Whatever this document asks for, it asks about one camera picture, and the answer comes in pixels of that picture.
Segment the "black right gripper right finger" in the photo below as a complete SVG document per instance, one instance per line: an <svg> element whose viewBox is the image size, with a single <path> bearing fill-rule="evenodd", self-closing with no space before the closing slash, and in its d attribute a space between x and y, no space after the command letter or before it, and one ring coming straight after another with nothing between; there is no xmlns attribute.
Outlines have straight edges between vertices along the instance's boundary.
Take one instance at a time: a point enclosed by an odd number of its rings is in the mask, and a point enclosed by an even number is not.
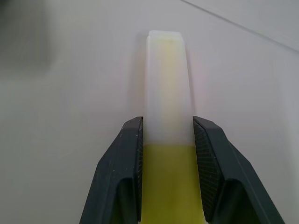
<svg viewBox="0 0 299 224"><path fill-rule="evenodd" d="M193 129L208 224L285 224L251 163L223 129L198 116Z"/></svg>

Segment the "yellow highlighter with translucent cap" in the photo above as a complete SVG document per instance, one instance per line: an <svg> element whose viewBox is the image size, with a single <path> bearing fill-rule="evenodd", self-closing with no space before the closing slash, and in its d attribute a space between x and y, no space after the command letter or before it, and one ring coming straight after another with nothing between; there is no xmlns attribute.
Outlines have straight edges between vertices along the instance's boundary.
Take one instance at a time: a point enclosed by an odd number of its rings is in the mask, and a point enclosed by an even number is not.
<svg viewBox="0 0 299 224"><path fill-rule="evenodd" d="M192 114L183 37L152 30L146 42L141 224L206 224Z"/></svg>

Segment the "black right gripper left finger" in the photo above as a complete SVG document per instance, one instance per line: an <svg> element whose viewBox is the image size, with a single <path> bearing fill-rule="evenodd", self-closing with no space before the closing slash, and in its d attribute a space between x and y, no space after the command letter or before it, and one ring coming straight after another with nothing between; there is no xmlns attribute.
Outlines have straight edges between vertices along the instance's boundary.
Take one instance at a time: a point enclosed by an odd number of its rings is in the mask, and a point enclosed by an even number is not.
<svg viewBox="0 0 299 224"><path fill-rule="evenodd" d="M138 224L142 214L143 118L124 123L96 167L79 224Z"/></svg>

